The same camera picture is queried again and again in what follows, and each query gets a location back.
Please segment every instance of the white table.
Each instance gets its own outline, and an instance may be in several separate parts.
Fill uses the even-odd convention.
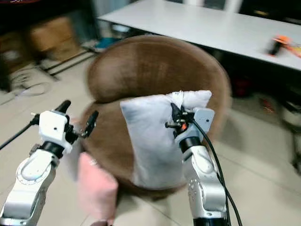
[[[301,43],[299,25],[165,0],[141,0],[98,19],[301,71],[301,58],[266,50],[278,34]]]

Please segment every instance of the pink towel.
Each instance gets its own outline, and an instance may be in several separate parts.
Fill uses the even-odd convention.
[[[112,225],[115,218],[118,183],[88,154],[79,157],[79,203],[95,219]]]

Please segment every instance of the black cable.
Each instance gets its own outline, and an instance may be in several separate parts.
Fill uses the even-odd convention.
[[[31,123],[29,123],[28,125],[26,125],[23,129],[21,129],[19,132],[17,132],[15,135],[13,135],[13,137],[11,137],[9,140],[7,140],[6,142],[4,142],[0,146],[0,150],[3,149],[6,145],[8,145],[10,142],[12,142],[14,139],[16,139],[18,136],[20,136],[22,133],[24,133],[30,126],[32,126]]]
[[[212,151],[212,154],[214,156],[214,159],[215,159],[215,162],[216,162],[216,165],[217,165],[217,168],[218,168],[218,171],[220,173],[220,175],[217,174],[217,177],[218,179],[220,180],[221,184],[223,185],[224,189],[225,189],[225,192],[226,192],[226,195],[227,197],[229,198],[230,202],[231,202],[231,205],[234,209],[234,212],[235,212],[235,215],[236,215],[236,218],[237,218],[237,221],[238,221],[238,225],[239,226],[242,226],[242,222],[241,222],[241,219],[240,219],[240,215],[239,215],[239,212],[237,210],[237,207],[234,203],[234,200],[232,199],[227,187],[226,187],[226,184],[225,184],[225,180],[224,180],[224,176],[223,176],[223,173],[222,173],[222,167],[221,167],[221,164],[220,164],[220,161],[218,160],[218,157],[217,157],[217,154],[215,152],[215,149],[209,139],[209,137],[207,136],[207,134],[203,131],[203,129],[199,126],[199,124],[194,120],[192,119],[192,123],[197,127],[197,129],[202,133],[202,135],[204,136],[205,140],[207,141],[211,151]],[[230,221],[230,213],[229,213],[229,204],[228,204],[228,199],[226,198],[226,208],[227,208],[227,220],[228,220],[228,224],[230,223],[231,225],[231,221]]]
[[[219,171],[219,173],[221,175],[222,185],[224,187],[226,187],[226,183],[225,183],[224,175],[222,173],[222,167],[221,167],[220,161],[217,158],[217,154],[215,152],[215,149],[214,149],[214,147],[213,147],[213,145],[212,145],[209,137],[207,136],[207,134],[203,131],[203,129],[199,126],[199,124],[194,119],[192,119],[192,123],[198,128],[198,130],[202,133],[203,137],[207,141],[207,143],[208,143],[208,145],[209,145],[209,147],[210,147],[210,149],[212,151],[212,154],[214,156],[214,159],[215,159],[218,171]],[[229,202],[228,202],[227,198],[226,198],[226,209],[227,209],[227,222],[228,222],[228,225],[230,226],[231,225],[231,219],[230,219],[230,212],[229,212]]]

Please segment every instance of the white pillow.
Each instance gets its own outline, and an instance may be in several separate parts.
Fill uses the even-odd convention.
[[[121,101],[135,154],[132,182],[148,189],[166,189],[184,183],[182,152],[174,142],[174,129],[165,128],[171,121],[171,103],[192,110],[206,107],[210,91],[174,92]]]

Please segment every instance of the round brown chair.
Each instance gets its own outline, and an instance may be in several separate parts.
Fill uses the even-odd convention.
[[[131,182],[134,153],[119,103],[125,98],[174,91],[210,90],[208,107],[215,111],[208,136],[214,139],[230,105],[230,86],[219,63],[200,48],[163,36],[136,36],[112,45],[91,64],[88,88],[95,99],[81,118],[99,112],[97,125],[83,146],[119,181],[120,187],[138,195],[165,197],[177,187],[149,190]]]

